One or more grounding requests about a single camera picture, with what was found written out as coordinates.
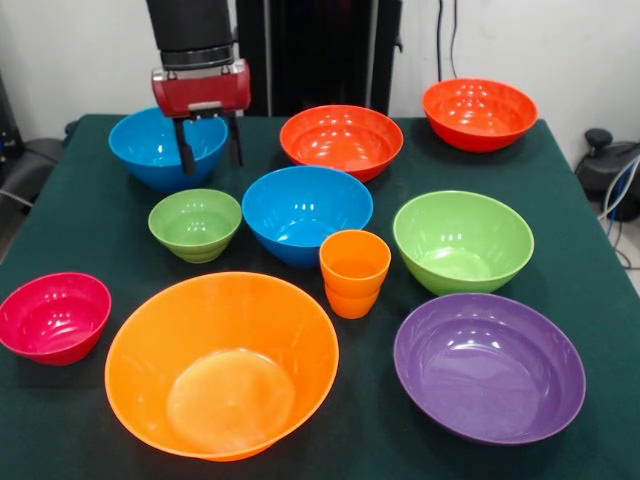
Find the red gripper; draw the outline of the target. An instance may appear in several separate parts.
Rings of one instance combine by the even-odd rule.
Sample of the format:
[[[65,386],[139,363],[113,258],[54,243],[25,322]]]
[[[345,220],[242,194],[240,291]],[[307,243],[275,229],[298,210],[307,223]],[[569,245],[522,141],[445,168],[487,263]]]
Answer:
[[[193,152],[186,140],[184,120],[204,112],[231,112],[228,118],[230,149],[239,167],[244,166],[237,115],[251,102],[250,69],[245,59],[228,65],[195,70],[156,68],[152,91],[162,113],[173,120],[177,147],[185,175],[193,174]]]

